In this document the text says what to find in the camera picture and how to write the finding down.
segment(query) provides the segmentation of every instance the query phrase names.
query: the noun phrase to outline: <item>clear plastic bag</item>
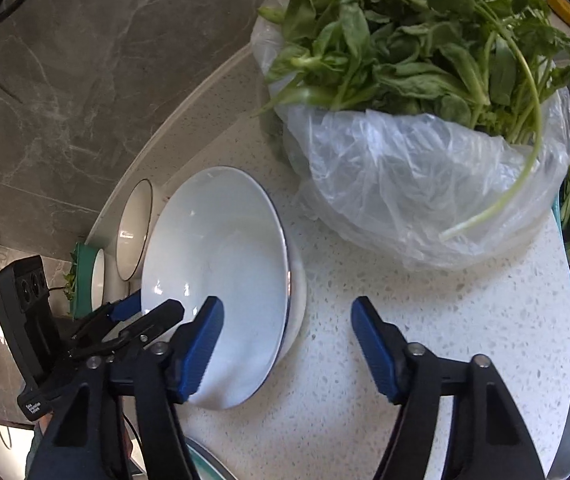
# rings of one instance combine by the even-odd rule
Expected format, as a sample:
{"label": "clear plastic bag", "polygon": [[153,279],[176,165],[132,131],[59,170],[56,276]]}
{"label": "clear plastic bag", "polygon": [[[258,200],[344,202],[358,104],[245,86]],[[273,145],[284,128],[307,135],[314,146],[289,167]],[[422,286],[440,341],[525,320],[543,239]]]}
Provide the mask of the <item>clear plastic bag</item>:
{"label": "clear plastic bag", "polygon": [[[265,0],[286,7],[289,0]],[[262,72],[283,45],[278,26],[258,18],[252,51]],[[270,85],[275,95],[287,81]],[[522,171],[529,146],[511,146],[423,114],[330,112],[286,105],[276,113],[301,176],[299,199],[343,238],[409,269],[460,269],[527,244],[549,213],[570,161],[567,89],[543,104],[543,146],[524,186],[497,215],[448,240],[447,229],[482,212]]]}

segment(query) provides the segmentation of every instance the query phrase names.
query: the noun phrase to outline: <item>plastic bag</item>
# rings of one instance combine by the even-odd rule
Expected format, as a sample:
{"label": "plastic bag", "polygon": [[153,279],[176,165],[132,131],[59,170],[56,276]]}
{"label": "plastic bag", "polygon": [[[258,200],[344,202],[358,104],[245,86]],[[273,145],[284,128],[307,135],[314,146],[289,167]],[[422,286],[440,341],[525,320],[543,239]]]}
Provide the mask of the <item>plastic bag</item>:
{"label": "plastic bag", "polygon": [[[284,8],[288,1],[264,5]],[[267,73],[283,45],[280,28],[259,17],[251,45]],[[271,95],[286,82],[270,85]],[[542,108],[543,146],[524,186],[497,215],[449,240],[440,235],[511,187],[529,146],[511,146],[427,114],[304,105],[279,106],[276,113],[298,142],[286,142],[286,149],[302,178],[303,205],[343,238],[409,269],[460,269],[527,244],[549,213],[570,161],[567,89]]]}

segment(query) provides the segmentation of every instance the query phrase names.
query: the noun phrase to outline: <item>bag of vegetables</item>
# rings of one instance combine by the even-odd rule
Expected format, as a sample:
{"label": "bag of vegetables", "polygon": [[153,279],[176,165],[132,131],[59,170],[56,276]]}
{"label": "bag of vegetables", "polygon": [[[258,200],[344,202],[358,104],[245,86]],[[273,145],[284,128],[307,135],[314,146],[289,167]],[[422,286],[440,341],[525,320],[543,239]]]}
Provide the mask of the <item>bag of vegetables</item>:
{"label": "bag of vegetables", "polygon": [[258,13],[264,108],[297,141],[299,197],[327,225],[408,268],[529,241],[570,161],[570,40],[545,0],[265,0]]}

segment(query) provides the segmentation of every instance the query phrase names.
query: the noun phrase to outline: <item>white speckled countertop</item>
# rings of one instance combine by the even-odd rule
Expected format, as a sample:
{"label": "white speckled countertop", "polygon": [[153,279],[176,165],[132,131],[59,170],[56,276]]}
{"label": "white speckled countertop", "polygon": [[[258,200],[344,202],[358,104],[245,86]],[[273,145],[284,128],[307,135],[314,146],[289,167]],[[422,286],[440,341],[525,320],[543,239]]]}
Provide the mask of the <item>white speckled countertop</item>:
{"label": "white speckled countertop", "polygon": [[[365,294],[384,320],[439,356],[466,361],[478,352],[489,355],[548,471],[570,402],[570,282],[551,214],[519,252],[460,272],[407,272],[342,240],[293,205],[298,179],[271,151],[277,143],[266,142],[278,124],[246,113],[221,118],[235,112],[220,103],[256,95],[258,76],[247,52],[225,70],[215,75],[223,78],[224,91],[210,80],[193,98],[196,108],[207,99],[208,114],[183,110],[168,120],[160,130],[164,137],[153,139],[126,174],[90,239],[108,245],[119,204],[139,176],[164,183],[170,195],[193,173],[222,164],[247,171],[266,188],[302,252],[307,311],[290,353],[241,406],[226,412],[179,406],[185,434],[239,480],[372,478],[398,408],[377,392],[351,331],[351,302]],[[255,109],[254,102],[244,106]],[[220,124],[214,139],[186,162],[188,144],[179,142],[180,134],[194,125],[210,132]],[[450,400],[442,400],[427,480],[440,478],[450,413]]]}

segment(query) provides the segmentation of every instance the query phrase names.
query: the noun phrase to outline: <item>large white bowl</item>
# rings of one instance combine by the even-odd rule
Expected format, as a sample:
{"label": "large white bowl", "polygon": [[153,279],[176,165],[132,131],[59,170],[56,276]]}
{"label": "large white bowl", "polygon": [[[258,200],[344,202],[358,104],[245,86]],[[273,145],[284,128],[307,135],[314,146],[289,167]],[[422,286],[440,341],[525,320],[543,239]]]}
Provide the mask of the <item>large white bowl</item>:
{"label": "large white bowl", "polygon": [[191,403],[213,410],[240,404],[289,350],[306,300],[302,262],[291,248],[265,191],[235,168],[197,173],[165,206],[143,267],[143,313],[170,298],[185,307],[183,322],[207,296],[225,307],[220,338]]}
{"label": "large white bowl", "polygon": [[116,239],[116,267],[124,282],[143,274],[145,251],[162,204],[158,188],[147,179],[136,184],[127,199]]}

